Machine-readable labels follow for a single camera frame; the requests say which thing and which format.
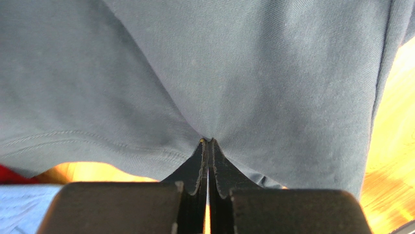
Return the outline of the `grey-blue t shirt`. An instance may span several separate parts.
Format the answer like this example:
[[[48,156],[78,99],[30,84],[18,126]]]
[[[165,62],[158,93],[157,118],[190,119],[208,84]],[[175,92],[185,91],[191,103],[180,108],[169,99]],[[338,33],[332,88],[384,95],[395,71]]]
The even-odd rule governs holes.
[[[267,187],[360,196],[412,0],[3,0],[0,162],[162,180],[201,138]]]

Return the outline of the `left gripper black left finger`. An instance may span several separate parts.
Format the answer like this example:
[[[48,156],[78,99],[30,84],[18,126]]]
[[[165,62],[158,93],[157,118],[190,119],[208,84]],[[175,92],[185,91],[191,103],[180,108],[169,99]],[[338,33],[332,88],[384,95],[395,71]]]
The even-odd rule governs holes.
[[[200,234],[207,172],[200,140],[160,182],[74,182],[54,197],[40,234]]]

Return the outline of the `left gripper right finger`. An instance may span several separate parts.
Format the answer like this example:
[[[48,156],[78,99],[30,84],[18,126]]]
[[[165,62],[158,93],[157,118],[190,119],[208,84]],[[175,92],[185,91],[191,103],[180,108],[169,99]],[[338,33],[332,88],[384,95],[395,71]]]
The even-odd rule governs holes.
[[[358,201],[341,190],[265,189],[208,144],[213,234],[369,234]]]

